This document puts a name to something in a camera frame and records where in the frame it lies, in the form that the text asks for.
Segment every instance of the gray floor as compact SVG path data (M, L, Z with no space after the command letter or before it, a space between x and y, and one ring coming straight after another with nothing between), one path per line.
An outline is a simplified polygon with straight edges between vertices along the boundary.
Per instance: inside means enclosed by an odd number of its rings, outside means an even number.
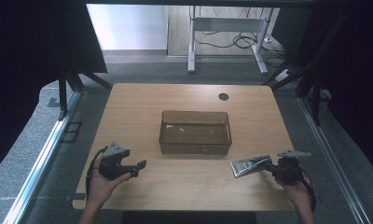
M196 73L192 75L187 72L187 58L168 57L160 50L108 51L104 57L109 74L98 75L111 83L260 85L267 78L259 74L252 57L199 57ZM75 197L76 186L110 92L90 79L82 78L85 90L81 93L77 110L71 119L81 125L80 131L74 143L60 143L56 147L21 223L77 223L81 215L80 211L71 206L71 200ZM290 83L274 94L295 149L313 154L312 158L301 159L301 164L316 185L317 223L358 223L294 94L296 84L297 81ZM59 116L59 108L48 107L51 98L58 98L56 83L42 90L35 114L0 166L0 223L6 217ZM373 223L373 167L333 119L326 103L322 103L320 108L321 129L326 140ZM122 215L121 211L102 211L99 223L121 223ZM295 223L296 216L292 212L257 212L256 221Z

